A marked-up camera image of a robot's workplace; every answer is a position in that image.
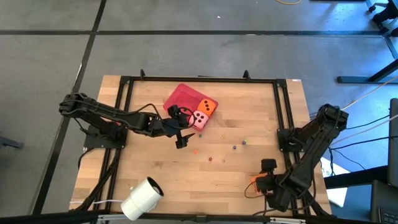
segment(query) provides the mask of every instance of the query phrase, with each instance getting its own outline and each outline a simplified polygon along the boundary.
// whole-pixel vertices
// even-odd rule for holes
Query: gray concrete floor
[[[100,1],[0,1],[1,29],[91,29]],[[303,0],[297,6],[275,1],[108,0],[100,30],[377,30],[364,2]],[[25,143],[0,149],[0,217],[25,215],[37,190],[60,115],[70,92],[87,36],[0,35],[0,133]],[[338,85],[339,75],[368,76],[393,61],[381,37],[155,35],[97,36],[81,91],[98,94],[103,75],[252,77],[302,79],[310,112],[325,103],[345,106],[374,85]],[[349,126],[388,114],[396,86],[385,86],[348,109]],[[388,135],[383,126],[344,142]],[[343,136],[355,133],[345,131]],[[64,212],[77,174],[84,136],[71,122],[44,212]],[[342,150],[365,167],[387,164],[387,141]],[[360,170],[335,154],[335,162]],[[342,218],[367,219],[369,201],[349,189]],[[363,211],[351,210],[357,205]]]

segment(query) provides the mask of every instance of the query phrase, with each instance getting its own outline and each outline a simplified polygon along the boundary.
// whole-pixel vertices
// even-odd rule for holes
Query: orange die
[[[216,104],[209,99],[203,99],[198,106],[198,111],[202,111],[208,117],[211,116],[211,114],[215,109],[216,109]]]

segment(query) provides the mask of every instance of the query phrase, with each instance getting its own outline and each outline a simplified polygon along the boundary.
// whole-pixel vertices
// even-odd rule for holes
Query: black cable
[[[94,104],[92,104],[92,103],[87,103],[87,102],[81,101],[81,100],[67,100],[67,101],[64,101],[64,102],[60,103],[60,106],[63,106],[65,103],[70,103],[70,102],[82,103],[82,104],[88,105],[88,106],[96,106],[96,105],[94,105]],[[184,129],[192,128],[192,126],[195,124],[195,122],[193,122],[191,125],[189,125],[189,126],[186,127],[186,128],[181,128],[181,127],[176,127],[176,126],[169,125],[169,124],[167,124],[167,123],[164,121],[164,119],[161,117],[161,115],[160,115],[159,112],[157,111],[156,106],[153,105],[152,103],[148,103],[147,105],[143,106],[142,108],[139,108],[138,110],[132,111],[132,112],[115,112],[115,111],[107,110],[107,109],[104,109],[104,108],[98,108],[97,110],[103,110],[103,111],[106,111],[106,112],[108,112],[108,113],[112,113],[112,114],[116,114],[116,115],[132,115],[132,114],[136,114],[136,113],[140,112],[141,110],[145,109],[145,108],[148,107],[148,106],[152,106],[152,107],[155,109],[156,115],[159,117],[159,119],[161,120],[161,122],[164,123],[165,125],[171,127],[171,128],[175,128],[175,129],[179,129],[179,130],[184,130]],[[186,107],[184,107],[184,106],[179,107],[179,109],[180,109],[180,108],[183,108],[183,109],[185,109],[185,110],[191,112],[191,115],[193,116],[193,120],[194,120],[194,121],[197,120],[196,116],[193,114],[193,111],[192,111],[191,109],[186,108]],[[71,112],[67,112],[67,113],[64,112],[64,114],[65,114],[65,115],[73,114],[73,113],[75,113],[76,111],[80,111],[80,110],[81,110],[81,111],[84,111],[83,109],[75,109],[75,110],[73,110],[73,111],[71,111]],[[129,124],[129,123],[128,123],[127,121],[125,121],[125,120],[120,120],[120,121],[123,122],[123,123]]]
[[[350,129],[354,129],[354,128],[360,128],[360,127],[363,127],[363,126],[367,126],[367,125],[369,125],[369,124],[373,124],[373,123],[375,123],[375,122],[377,122],[377,121],[380,121],[381,119],[387,118],[387,117],[389,117],[389,116],[390,116],[390,115],[384,116],[384,117],[379,118],[379,119],[377,119],[377,120],[374,120],[374,121],[372,121],[372,122],[370,122],[370,123],[368,123],[368,124],[362,124],[362,125],[355,126],[355,127],[352,127],[352,128],[346,128],[346,130],[350,130]]]
[[[256,215],[261,214],[261,213],[262,213],[262,216],[264,216],[266,212],[273,212],[275,210],[276,209],[272,208],[272,209],[268,209],[268,210],[259,211],[259,212],[254,213],[252,216],[256,216]]]
[[[83,156],[85,156],[85,154],[89,153],[91,150],[93,150],[94,148],[87,148],[87,150],[79,157],[79,160],[77,162],[77,169],[80,169],[80,163],[81,163],[81,159],[83,158]]]
[[[331,150],[336,150],[336,149],[342,149],[348,146],[354,146],[356,144],[362,144],[362,143],[367,143],[367,142],[373,142],[373,141],[379,141],[379,140],[383,140],[383,139],[392,139],[392,138],[398,138],[398,136],[388,136],[388,137],[383,137],[383,138],[377,138],[377,139],[371,139],[371,140],[366,140],[366,141],[360,141],[360,142],[355,142],[355,143],[351,143],[345,146],[341,146],[341,147],[337,147],[337,148],[330,148]]]
[[[348,161],[351,161],[351,162],[353,162],[353,163],[355,163],[355,164],[359,165],[360,167],[362,167],[362,169],[363,169],[363,170],[366,170],[366,168],[365,168],[365,167],[363,167],[363,166],[362,166],[360,163],[358,163],[358,162],[356,162],[356,161],[354,161],[354,160],[352,160],[352,159],[350,159],[350,158],[348,158],[348,157],[344,156],[344,154],[343,154],[343,153],[341,153],[340,151],[338,151],[338,150],[335,150],[335,152],[337,152],[337,153],[339,153],[340,155],[342,155],[344,158],[346,158],[346,160],[348,160]]]
[[[317,196],[317,185],[315,184],[315,173],[314,171],[312,171],[312,185],[313,185],[313,198],[312,201],[310,203],[308,203],[308,205],[301,207],[301,208],[288,208],[287,210],[289,211],[300,211],[300,210],[304,210],[307,209],[309,207],[311,207],[312,203],[315,201],[315,197]]]
[[[331,177],[336,174],[335,174],[335,170],[333,169],[333,153],[331,153],[331,147],[328,147],[328,149],[329,149],[329,153],[330,153],[330,169],[331,169],[330,177]]]
[[[101,178],[98,181],[98,183],[94,187],[93,191],[91,191],[89,196],[75,210],[88,210],[90,205],[93,203],[95,197],[101,192],[101,189],[103,188],[103,186],[106,183],[106,181],[109,179],[111,174],[113,174],[114,171],[116,170],[116,168],[117,168],[117,166],[119,164],[120,153],[121,153],[121,149],[116,149],[116,153],[115,153],[115,155],[113,157],[113,161],[112,161],[111,165],[108,167],[108,169],[106,170],[106,172],[104,173],[103,178]]]
[[[368,171],[365,167],[363,167],[360,163],[346,157],[343,153],[341,153],[339,150],[335,150],[335,152],[339,153],[340,155],[342,155],[345,159],[347,159],[350,162],[353,162],[357,165],[359,165],[363,170],[365,170],[371,177],[373,177],[374,179],[377,179],[370,171]]]
[[[246,192],[248,191],[248,188],[250,187],[250,186],[252,186],[254,184],[254,182],[251,182],[247,187],[246,187],[246,189],[244,189],[244,197],[245,198],[258,198],[258,197],[262,197],[262,196],[264,196],[263,194],[262,195],[257,195],[257,196],[255,196],[255,197],[249,197],[247,194],[246,194]]]
[[[79,124],[80,131],[83,131],[85,134],[90,135],[90,133],[88,132],[88,130],[87,130],[87,129],[84,129],[83,126],[80,124],[80,122],[79,122],[76,118],[73,118],[73,119],[77,122],[77,124]]]

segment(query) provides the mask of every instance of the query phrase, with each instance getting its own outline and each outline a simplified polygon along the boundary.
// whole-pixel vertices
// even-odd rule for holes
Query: desk
[[[114,106],[120,76],[104,76],[98,101]],[[162,117],[167,113],[163,103],[179,82],[135,81],[129,110],[153,103]],[[219,107],[203,130],[190,138],[188,146],[175,148],[174,138],[149,138],[130,131],[122,150],[114,199],[124,200],[130,187],[147,176],[152,177],[164,191],[154,213],[252,215],[264,209],[264,198],[245,198],[244,189],[250,178],[261,169],[261,159],[274,158],[278,167],[275,174],[285,172],[283,155],[279,151],[276,130],[278,119],[273,87],[265,83],[205,83],[187,82],[190,87],[214,98]],[[287,80],[290,105],[296,126],[308,123],[307,103],[300,80]],[[287,121],[284,103],[284,120]],[[184,134],[196,132],[193,129]],[[72,201],[82,201],[97,184],[104,149],[95,149],[82,160]],[[331,213],[320,165],[315,169],[316,200]],[[102,198],[106,197],[105,185]],[[252,188],[248,195],[255,195]],[[121,212],[120,204],[113,203],[112,212]],[[291,216],[291,212],[269,212],[267,215]]]

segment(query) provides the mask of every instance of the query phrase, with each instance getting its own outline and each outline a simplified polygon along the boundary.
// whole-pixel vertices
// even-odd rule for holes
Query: red tray
[[[167,111],[167,108],[169,108],[170,106],[177,105],[178,107],[186,107],[192,110],[192,112],[195,112],[198,108],[199,103],[203,99],[209,99],[213,101],[216,104],[216,108],[214,110],[217,109],[218,107],[217,101],[181,83],[176,87],[176,89],[173,91],[173,93],[170,95],[167,101],[163,104],[163,109]],[[197,131],[203,130],[203,128],[200,129],[195,126],[193,126],[192,128]]]

